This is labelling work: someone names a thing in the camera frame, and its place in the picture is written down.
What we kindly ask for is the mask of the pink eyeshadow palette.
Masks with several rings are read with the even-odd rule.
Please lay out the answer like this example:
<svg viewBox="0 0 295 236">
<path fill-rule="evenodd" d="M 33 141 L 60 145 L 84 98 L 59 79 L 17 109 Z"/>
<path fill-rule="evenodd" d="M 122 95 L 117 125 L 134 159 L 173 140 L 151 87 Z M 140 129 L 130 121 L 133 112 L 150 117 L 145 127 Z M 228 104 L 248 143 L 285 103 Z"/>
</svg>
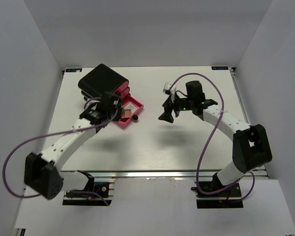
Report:
<svg viewBox="0 0 295 236">
<path fill-rule="evenodd" d="M 134 111 L 132 109 L 123 109 L 121 118 L 132 118 Z"/>
</svg>

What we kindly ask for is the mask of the pink bottom drawer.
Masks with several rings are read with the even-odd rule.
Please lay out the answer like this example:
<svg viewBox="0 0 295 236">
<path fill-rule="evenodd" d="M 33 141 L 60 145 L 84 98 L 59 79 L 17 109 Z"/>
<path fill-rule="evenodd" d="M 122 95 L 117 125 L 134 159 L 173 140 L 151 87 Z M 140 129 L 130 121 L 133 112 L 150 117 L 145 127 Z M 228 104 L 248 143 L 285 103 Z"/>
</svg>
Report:
<svg viewBox="0 0 295 236">
<path fill-rule="evenodd" d="M 138 121 L 138 115 L 143 110 L 144 105 L 128 94 L 123 99 L 121 108 L 121 119 L 117 122 L 117 124 L 121 128 L 125 129 L 131 122 Z"/>
</svg>

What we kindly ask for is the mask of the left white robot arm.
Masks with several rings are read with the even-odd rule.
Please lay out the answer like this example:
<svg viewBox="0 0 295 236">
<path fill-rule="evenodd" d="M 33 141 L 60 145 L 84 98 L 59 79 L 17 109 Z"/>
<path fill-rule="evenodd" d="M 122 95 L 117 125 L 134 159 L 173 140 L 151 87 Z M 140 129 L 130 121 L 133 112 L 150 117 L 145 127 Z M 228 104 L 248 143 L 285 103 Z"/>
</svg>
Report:
<svg viewBox="0 0 295 236">
<path fill-rule="evenodd" d="M 98 102 L 87 105 L 72 128 L 49 148 L 26 157 L 24 182 L 44 198 L 51 200 L 61 191 L 80 192 L 89 196 L 94 191 L 94 177 L 76 170 L 62 173 L 69 158 L 91 137 L 122 114 L 119 94 L 105 92 Z"/>
</svg>

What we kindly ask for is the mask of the black pink drawer organizer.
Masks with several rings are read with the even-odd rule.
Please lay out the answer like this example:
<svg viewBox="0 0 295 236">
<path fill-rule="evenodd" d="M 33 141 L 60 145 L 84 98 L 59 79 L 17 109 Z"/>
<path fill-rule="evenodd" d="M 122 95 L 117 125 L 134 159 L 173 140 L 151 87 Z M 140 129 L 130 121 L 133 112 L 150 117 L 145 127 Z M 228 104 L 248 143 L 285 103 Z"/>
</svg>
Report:
<svg viewBox="0 0 295 236">
<path fill-rule="evenodd" d="M 85 99 L 101 97 L 105 92 L 121 94 L 125 98 L 129 92 L 129 80 L 104 64 L 99 64 L 85 75 L 78 88 Z"/>
</svg>

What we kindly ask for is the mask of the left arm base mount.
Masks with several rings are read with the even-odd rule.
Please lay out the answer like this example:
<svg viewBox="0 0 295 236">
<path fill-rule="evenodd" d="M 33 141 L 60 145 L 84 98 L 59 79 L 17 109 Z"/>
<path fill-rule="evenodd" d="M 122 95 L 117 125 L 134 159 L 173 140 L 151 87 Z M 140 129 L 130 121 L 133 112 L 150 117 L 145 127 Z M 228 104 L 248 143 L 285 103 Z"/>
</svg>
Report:
<svg viewBox="0 0 295 236">
<path fill-rule="evenodd" d="M 114 183 L 99 180 L 87 172 L 79 172 L 87 179 L 82 190 L 73 189 L 64 192 L 63 206 L 108 207 L 114 195 Z"/>
</svg>

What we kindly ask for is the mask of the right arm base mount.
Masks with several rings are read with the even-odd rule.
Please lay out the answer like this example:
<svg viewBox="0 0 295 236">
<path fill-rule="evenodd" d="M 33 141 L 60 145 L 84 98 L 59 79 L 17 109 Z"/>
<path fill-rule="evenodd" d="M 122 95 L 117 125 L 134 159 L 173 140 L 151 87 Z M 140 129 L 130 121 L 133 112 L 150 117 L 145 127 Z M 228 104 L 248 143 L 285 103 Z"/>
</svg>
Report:
<svg viewBox="0 0 295 236">
<path fill-rule="evenodd" d="M 205 195 L 196 186 L 191 187 L 191 191 L 196 194 L 197 209 L 243 208 L 242 194 L 238 183 L 217 194 Z"/>
</svg>

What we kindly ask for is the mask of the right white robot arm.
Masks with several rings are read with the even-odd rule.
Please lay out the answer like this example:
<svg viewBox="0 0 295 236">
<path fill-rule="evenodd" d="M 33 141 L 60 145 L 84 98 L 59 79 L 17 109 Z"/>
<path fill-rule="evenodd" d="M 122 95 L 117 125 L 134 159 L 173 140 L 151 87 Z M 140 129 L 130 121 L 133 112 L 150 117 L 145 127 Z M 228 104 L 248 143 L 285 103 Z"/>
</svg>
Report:
<svg viewBox="0 0 295 236">
<path fill-rule="evenodd" d="M 214 125 L 233 144 L 232 160 L 212 177 L 211 187 L 206 195 L 224 196 L 230 185 L 242 178 L 247 172 L 272 161 L 272 153 L 266 129 L 260 125 L 250 125 L 240 121 L 224 111 L 216 101 L 207 99 L 199 81 L 186 83 L 187 96 L 180 98 L 176 87 L 170 83 L 164 85 L 163 91 L 168 95 L 163 103 L 164 112 L 159 120 L 174 122 L 182 111 L 191 111 L 202 121 Z"/>
</svg>

